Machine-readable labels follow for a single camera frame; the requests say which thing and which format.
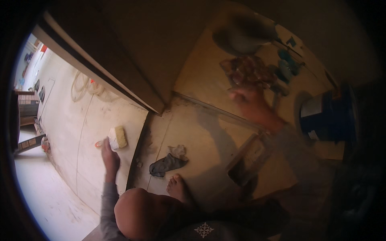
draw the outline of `white pattern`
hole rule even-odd
[[[205,236],[208,235],[213,230],[215,230],[215,229],[209,227],[209,225],[207,225],[206,222],[203,225],[201,225],[200,227],[195,229],[195,231],[198,232],[202,236],[202,238],[205,238]]]

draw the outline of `bare foot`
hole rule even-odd
[[[182,179],[179,174],[176,174],[170,178],[166,191],[168,192],[169,196],[178,199],[188,207],[197,207],[188,187],[186,186],[184,179]]]

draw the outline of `hand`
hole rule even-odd
[[[237,87],[231,90],[229,97],[240,108],[245,118],[264,126],[272,134],[283,128],[284,120],[272,112],[264,99],[263,89],[255,86]]]
[[[106,182],[114,182],[120,165],[120,159],[116,152],[113,152],[110,147],[108,137],[103,140],[102,159],[106,167]]]

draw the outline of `blue bucket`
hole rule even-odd
[[[299,121],[302,133],[310,139],[356,143],[359,121],[352,87],[344,84],[304,101],[300,108]]]

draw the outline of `brush bristles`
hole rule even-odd
[[[117,126],[115,128],[115,135],[117,136],[117,143],[119,148],[127,146],[127,140],[125,137],[125,130],[123,129],[123,126]]]

